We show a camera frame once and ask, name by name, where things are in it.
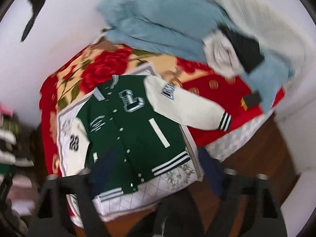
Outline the green white varsity jacket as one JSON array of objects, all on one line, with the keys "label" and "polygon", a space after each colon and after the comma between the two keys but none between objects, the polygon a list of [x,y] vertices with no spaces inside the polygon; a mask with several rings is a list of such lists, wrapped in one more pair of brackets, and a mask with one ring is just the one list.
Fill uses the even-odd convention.
[{"label": "green white varsity jacket", "polygon": [[102,201],[190,160],[181,126],[228,131],[222,106],[153,75],[114,75],[76,113],[66,153],[67,176],[91,170]]}]

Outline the clothes rack with garments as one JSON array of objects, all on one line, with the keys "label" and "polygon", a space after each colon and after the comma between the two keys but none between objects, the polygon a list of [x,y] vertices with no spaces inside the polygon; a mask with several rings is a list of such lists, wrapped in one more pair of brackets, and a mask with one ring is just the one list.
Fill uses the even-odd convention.
[{"label": "clothes rack with garments", "polygon": [[1,106],[1,236],[26,236],[38,200],[34,162],[13,112]]}]

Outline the red floral fleece blanket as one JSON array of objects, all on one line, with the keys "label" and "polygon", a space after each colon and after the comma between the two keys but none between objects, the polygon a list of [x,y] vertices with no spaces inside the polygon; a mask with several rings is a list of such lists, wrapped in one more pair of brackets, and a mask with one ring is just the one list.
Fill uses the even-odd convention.
[{"label": "red floral fleece blanket", "polygon": [[65,148],[69,142],[69,124],[88,99],[90,90],[111,73],[131,73],[143,63],[150,63],[150,70],[158,72],[164,79],[218,102],[233,115],[232,130],[227,134],[194,128],[185,130],[188,143],[206,145],[207,150],[221,161],[246,144],[270,117],[260,106],[248,108],[244,105],[242,99],[251,91],[238,76],[226,79],[202,63],[114,45],[101,38],[49,76],[41,87],[39,107],[48,173],[63,175],[70,164]]}]

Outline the black and white garment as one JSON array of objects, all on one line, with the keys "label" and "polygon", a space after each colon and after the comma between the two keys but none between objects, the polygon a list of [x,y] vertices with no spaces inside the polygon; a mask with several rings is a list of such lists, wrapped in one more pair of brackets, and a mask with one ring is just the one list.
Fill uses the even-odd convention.
[{"label": "black and white garment", "polygon": [[226,78],[251,73],[265,57],[254,38],[241,35],[225,25],[203,39],[207,65]]}]

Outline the white bed sheet pile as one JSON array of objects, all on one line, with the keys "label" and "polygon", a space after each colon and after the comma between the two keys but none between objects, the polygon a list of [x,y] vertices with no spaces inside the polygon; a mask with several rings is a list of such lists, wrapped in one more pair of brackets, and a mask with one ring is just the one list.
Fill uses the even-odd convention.
[{"label": "white bed sheet pile", "polygon": [[302,90],[308,75],[315,69],[315,45],[306,32],[265,0],[213,1],[226,10],[240,29],[254,35],[264,48],[290,64],[294,77],[286,84],[287,95],[278,108],[281,120],[293,117],[315,101],[315,95]]}]

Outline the light blue garment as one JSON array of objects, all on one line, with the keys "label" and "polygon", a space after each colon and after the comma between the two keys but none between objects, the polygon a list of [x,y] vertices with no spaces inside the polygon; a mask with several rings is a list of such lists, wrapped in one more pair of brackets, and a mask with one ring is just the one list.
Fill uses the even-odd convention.
[{"label": "light blue garment", "polygon": [[[226,10],[212,0],[103,0],[97,10],[109,26],[109,41],[199,62],[209,69],[203,39],[220,25],[256,39],[244,33]],[[281,56],[261,46],[260,51],[265,60],[251,73],[236,76],[259,94],[260,106],[266,112],[293,71]]]}]

